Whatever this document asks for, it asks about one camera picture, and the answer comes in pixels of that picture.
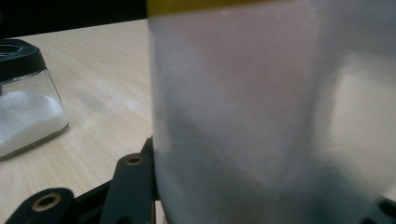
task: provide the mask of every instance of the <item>black lid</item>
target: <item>black lid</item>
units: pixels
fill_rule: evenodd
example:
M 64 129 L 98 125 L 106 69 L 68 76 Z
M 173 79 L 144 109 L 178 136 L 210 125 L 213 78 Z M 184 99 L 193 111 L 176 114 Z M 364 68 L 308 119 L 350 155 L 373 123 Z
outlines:
M 39 48 L 19 39 L 0 39 L 0 82 L 45 68 Z

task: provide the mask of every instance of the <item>white powder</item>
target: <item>white powder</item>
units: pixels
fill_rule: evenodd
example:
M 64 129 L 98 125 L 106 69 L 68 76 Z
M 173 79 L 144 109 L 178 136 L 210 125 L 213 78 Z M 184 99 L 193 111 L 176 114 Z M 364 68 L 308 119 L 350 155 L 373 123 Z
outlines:
M 68 117 L 53 98 L 14 91 L 0 96 L 0 157 L 60 131 Z

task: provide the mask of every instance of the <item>plastic container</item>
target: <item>plastic container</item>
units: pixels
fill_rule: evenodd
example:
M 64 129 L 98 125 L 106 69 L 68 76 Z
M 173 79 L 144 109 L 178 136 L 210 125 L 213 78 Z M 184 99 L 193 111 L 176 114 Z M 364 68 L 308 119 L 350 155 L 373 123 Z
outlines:
M 396 170 L 396 1 L 148 1 L 171 224 L 359 223 Z
M 40 50 L 0 40 L 0 157 L 60 133 L 68 124 Z

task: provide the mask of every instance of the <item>black plastic mount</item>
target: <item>black plastic mount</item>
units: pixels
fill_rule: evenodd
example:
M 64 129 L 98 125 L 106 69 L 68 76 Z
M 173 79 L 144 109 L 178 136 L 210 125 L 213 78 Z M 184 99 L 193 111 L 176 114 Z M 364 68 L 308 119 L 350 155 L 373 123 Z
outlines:
M 69 189 L 31 196 L 7 224 L 155 224 L 158 191 L 152 138 L 140 153 L 119 160 L 113 179 L 74 198 Z M 396 202 L 383 199 L 361 224 L 396 224 Z

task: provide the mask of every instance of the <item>table surface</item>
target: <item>table surface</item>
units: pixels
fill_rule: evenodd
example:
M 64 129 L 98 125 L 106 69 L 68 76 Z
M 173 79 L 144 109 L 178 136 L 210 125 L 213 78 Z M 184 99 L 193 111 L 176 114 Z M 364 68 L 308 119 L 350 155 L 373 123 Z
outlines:
M 146 20 L 18 37 L 39 47 L 69 116 L 61 135 L 0 161 L 0 223 L 48 188 L 78 196 L 151 137 Z

